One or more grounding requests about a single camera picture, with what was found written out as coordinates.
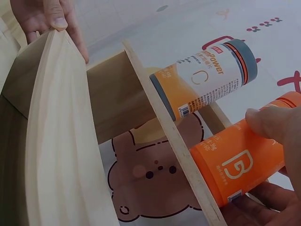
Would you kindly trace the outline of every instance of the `supplement bottle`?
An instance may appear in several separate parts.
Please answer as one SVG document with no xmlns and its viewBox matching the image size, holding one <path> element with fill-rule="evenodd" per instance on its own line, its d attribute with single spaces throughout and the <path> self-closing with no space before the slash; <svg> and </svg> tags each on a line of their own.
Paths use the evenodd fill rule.
<svg viewBox="0 0 301 226">
<path fill-rule="evenodd" d="M 237 90 L 256 76 L 253 53 L 243 41 L 235 39 L 179 60 L 150 75 L 150 80 L 175 121 Z"/>
<path fill-rule="evenodd" d="M 300 105 L 301 94 L 288 92 L 264 107 Z M 255 188 L 285 165 L 283 146 L 253 133 L 245 120 L 197 144 L 190 153 L 219 207 Z"/>
</svg>

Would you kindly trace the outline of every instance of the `bear face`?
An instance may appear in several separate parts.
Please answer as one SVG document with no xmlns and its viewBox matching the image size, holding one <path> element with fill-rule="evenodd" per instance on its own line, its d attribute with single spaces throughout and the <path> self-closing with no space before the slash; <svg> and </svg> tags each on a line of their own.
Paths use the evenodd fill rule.
<svg viewBox="0 0 301 226">
<path fill-rule="evenodd" d="M 120 221 L 130 222 L 139 216 L 169 217 L 189 206 L 200 210 L 169 141 L 159 135 L 164 135 L 161 127 L 153 129 L 157 121 L 154 119 L 148 127 L 112 140 L 117 161 L 109 171 L 108 182 Z M 197 115 L 183 118 L 177 127 L 188 148 L 203 140 L 204 132 Z"/>
</svg>

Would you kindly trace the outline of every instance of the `orange bottle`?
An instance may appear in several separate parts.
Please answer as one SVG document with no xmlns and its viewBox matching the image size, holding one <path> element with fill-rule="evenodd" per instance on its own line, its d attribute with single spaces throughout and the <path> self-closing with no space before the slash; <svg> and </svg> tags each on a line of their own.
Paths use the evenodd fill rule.
<svg viewBox="0 0 301 226">
<path fill-rule="evenodd" d="M 300 106 L 301 94 L 288 92 L 264 107 L 272 105 Z M 254 134 L 244 119 L 197 144 L 190 153 L 219 207 L 255 188 L 285 165 L 282 145 Z"/>
</svg>

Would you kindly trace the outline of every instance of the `white floor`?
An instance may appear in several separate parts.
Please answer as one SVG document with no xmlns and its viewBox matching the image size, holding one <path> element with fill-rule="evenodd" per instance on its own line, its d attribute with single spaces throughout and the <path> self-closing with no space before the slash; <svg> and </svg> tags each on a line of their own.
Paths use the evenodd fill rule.
<svg viewBox="0 0 301 226">
<path fill-rule="evenodd" d="M 94 44 L 131 24 L 164 13 L 191 0 L 77 0 L 80 27 L 87 45 Z"/>
</svg>

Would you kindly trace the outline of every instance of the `bear ear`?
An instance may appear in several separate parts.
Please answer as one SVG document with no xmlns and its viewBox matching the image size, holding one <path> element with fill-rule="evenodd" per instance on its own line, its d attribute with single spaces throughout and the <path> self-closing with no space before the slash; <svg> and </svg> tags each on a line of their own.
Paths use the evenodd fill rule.
<svg viewBox="0 0 301 226">
<path fill-rule="evenodd" d="M 118 220 L 122 222 L 131 222 L 139 217 L 139 215 L 135 211 L 135 206 L 132 206 L 133 204 L 131 204 L 132 202 L 127 202 L 127 195 L 128 194 L 123 193 L 122 190 L 119 190 L 119 193 L 114 193 L 112 197 Z"/>
<path fill-rule="evenodd" d="M 135 151 L 133 134 L 128 131 L 112 139 L 112 147 L 116 155 Z"/>
<path fill-rule="evenodd" d="M 200 143 L 204 137 L 201 119 L 195 114 L 183 118 L 178 130 L 188 148 Z"/>
</svg>

